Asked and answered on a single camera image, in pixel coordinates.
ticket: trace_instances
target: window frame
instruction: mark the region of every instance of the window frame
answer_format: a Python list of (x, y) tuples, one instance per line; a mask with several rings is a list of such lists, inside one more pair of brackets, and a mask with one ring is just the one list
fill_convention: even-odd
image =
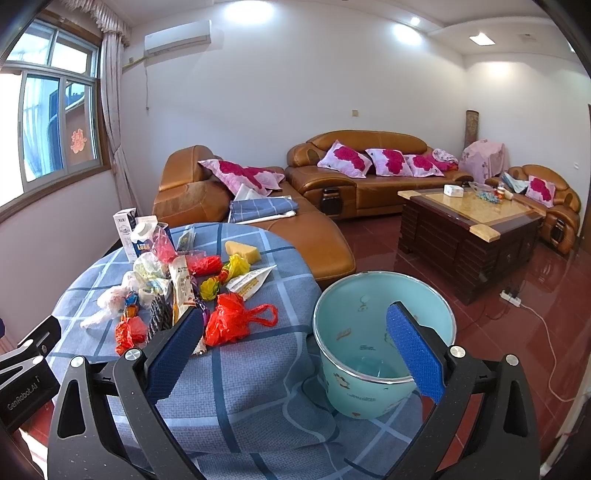
[[(51, 64), (51, 55), (53, 54), (55, 43), (58, 41), (61, 35), (62, 39), (65, 38), (68, 42), (72, 42), (73, 44), (81, 46), (82, 48), (86, 48), (92, 52), (92, 57), (88, 60), (90, 63), (90, 69), (87, 69), (87, 72), (90, 71), (90, 76), (71, 72), (70, 70), (59, 69), (57, 67), (49, 67), (47, 65), (23, 61), (8, 60), (3, 65), (2, 72), (0, 74), (20, 73), (22, 75), (18, 111), (18, 154), (21, 170), (21, 181), (23, 184), (23, 194), (0, 206), (0, 223), (7, 220), (20, 210), (23, 210), (27, 206), (41, 200), (47, 195), (50, 195), (85, 178), (111, 169), (108, 139), (100, 98), (100, 78), (98, 78), (100, 70), (100, 48), (102, 44), (102, 38), (48, 10), (44, 10), (42, 13), (37, 15), (31, 24), (33, 23), (37, 23), (42, 27), (47, 27), (54, 30), (51, 38), (50, 48), (47, 54), (48, 56), (46, 58), (47, 64)], [(88, 139), (90, 142), (89, 146), (92, 147), (94, 153), (93, 156), (96, 157), (95, 159), (85, 161), (81, 164), (69, 165), (66, 149), (71, 143), (71, 140), (66, 129), (60, 127), (60, 130), (62, 130), (60, 133), (60, 154), (64, 168), (51, 172), (47, 175), (43, 175), (42, 177), (39, 177), (33, 181), (26, 180), (24, 170), (24, 155), (22, 151), (22, 117), (24, 114), (24, 109), (22, 106), (26, 80), (27, 76), (29, 75), (34, 77), (45, 76), (59, 80), (58, 105), (64, 105), (63, 109), (59, 109), (58, 123), (60, 125), (66, 124), (65, 94), (67, 84), (78, 83), (80, 85), (90, 87), (89, 101), (92, 103), (92, 107), (90, 108), (89, 112), (89, 121), (92, 124), (93, 131), (91, 132), (91, 135), (88, 137)]]

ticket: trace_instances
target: window pane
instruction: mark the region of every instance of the window pane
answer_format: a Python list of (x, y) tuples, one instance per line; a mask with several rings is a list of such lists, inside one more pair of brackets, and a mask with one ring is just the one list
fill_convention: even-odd
[(8, 60), (47, 63), (53, 30), (42, 25), (31, 24), (10, 52)]
[(66, 84), (66, 148), (68, 165), (94, 160), (92, 88), (80, 83)]
[(0, 205), (22, 195), (18, 161), (18, 99), (22, 75), (0, 73)]
[(58, 79), (27, 76), (22, 108), (22, 147), (27, 181), (63, 169)]
[(51, 66), (76, 73), (90, 74), (92, 52), (69, 40), (61, 32), (57, 36), (56, 46), (51, 58)]

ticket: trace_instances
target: metal bolt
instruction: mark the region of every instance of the metal bolt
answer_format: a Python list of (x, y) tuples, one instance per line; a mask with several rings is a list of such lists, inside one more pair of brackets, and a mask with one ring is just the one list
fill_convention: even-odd
[(79, 367), (84, 363), (83, 356), (75, 356), (72, 361), (70, 361), (70, 365), (73, 367)]
[(506, 356), (505, 360), (507, 360), (507, 363), (513, 367), (519, 365), (519, 359), (515, 355), (509, 354)]
[(131, 361), (137, 360), (141, 354), (142, 352), (140, 350), (138, 350), (137, 348), (133, 348), (125, 352), (125, 359)]
[(456, 358), (464, 358), (466, 356), (466, 351), (459, 345), (452, 346), (449, 351)]

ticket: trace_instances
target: wooden window frame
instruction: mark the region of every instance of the wooden window frame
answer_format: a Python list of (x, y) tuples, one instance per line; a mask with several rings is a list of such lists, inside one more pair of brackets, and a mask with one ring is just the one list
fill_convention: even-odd
[[(82, 38), (86, 40), (88, 43), (93, 44), (94, 46), (99, 48), (99, 57), (97, 65), (99, 66), (98, 69), (100, 70), (100, 61), (101, 61), (101, 45), (102, 45), (102, 37), (94, 35), (94, 33), (82, 28), (81, 26), (75, 24), (74, 22), (63, 18), (61, 15), (58, 15), (52, 11), (44, 10), (40, 14), (36, 16), (37, 20), (44, 21), (54, 27), (61, 28), (68, 33), (75, 35), (76, 37)], [(100, 79), (96, 79), (96, 88), (95, 91), (95, 102), (96, 102), (96, 112), (97, 112), (97, 122), (98, 122), (98, 154), (101, 165), (96, 167), (89, 168), (88, 170), (81, 171), (79, 173), (74, 173), (69, 175), (65, 179), (61, 179), (56, 181), (55, 183), (51, 183), (49, 185), (40, 187), (38, 190), (35, 190), (29, 194), (20, 195), (14, 200), (0, 206), (0, 223), (4, 222), (5, 220), (9, 219), (12, 215), (20, 212), (21, 210), (25, 209), (29, 205), (38, 202), (39, 200), (45, 198), (48, 195), (51, 195), (58, 190), (61, 190), (67, 186), (70, 186), (78, 181), (87, 179), (99, 173), (103, 173), (104, 171), (108, 171), (111, 169), (111, 154), (109, 152), (109, 142), (107, 138), (106, 132), (106, 125), (105, 125), (105, 116), (103, 114), (102, 109), (102, 102), (100, 96)]]

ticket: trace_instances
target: yellow sponge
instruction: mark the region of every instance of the yellow sponge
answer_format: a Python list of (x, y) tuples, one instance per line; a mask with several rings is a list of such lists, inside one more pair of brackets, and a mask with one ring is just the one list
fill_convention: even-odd
[(232, 242), (231, 240), (226, 242), (226, 253), (228, 255), (238, 254), (251, 265), (261, 259), (261, 254), (257, 247), (239, 244), (238, 242)]

